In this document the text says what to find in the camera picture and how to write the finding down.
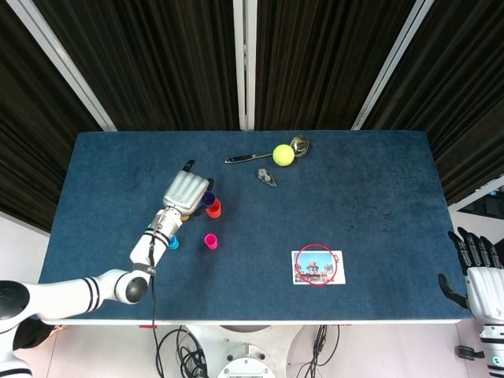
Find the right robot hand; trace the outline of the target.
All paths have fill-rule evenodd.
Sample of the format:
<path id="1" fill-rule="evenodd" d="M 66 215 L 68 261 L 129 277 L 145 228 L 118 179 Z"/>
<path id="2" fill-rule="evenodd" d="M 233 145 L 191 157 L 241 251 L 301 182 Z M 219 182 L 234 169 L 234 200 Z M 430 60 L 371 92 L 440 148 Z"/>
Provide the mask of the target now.
<path id="1" fill-rule="evenodd" d="M 457 251 L 466 294 L 453 291 L 447 277 L 440 273 L 438 283 L 443 295 L 467 309 L 481 324 L 503 323 L 503 249 L 485 236 L 459 227 L 448 237 Z"/>

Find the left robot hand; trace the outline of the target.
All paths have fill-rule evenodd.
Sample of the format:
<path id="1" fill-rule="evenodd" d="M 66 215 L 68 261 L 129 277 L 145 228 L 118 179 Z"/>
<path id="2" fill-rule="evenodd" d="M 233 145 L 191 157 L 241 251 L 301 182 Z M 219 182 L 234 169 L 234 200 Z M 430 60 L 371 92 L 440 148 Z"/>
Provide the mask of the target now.
<path id="1" fill-rule="evenodd" d="M 214 179 L 192 173 L 194 164 L 194 159 L 187 161 L 176 174 L 162 199 L 164 211 L 174 209 L 182 217 L 198 217 L 203 213 L 202 200 L 207 191 L 212 191 Z"/>

